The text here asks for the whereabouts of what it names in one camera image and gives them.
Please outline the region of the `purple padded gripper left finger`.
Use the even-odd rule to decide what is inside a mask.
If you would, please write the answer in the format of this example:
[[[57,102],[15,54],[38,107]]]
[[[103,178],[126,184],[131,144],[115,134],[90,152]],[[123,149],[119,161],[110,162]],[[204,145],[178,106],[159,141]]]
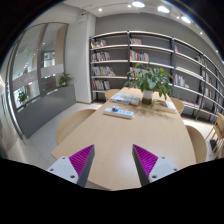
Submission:
[[[94,156],[95,148],[90,145],[70,157],[61,156],[47,171],[84,187],[87,183]]]

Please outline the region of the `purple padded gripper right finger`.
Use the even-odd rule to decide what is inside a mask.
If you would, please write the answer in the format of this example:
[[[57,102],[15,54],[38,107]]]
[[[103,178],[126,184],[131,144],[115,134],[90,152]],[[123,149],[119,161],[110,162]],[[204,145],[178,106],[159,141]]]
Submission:
[[[132,155],[142,186],[148,185],[179,170],[166,157],[158,157],[138,145],[133,145]]]

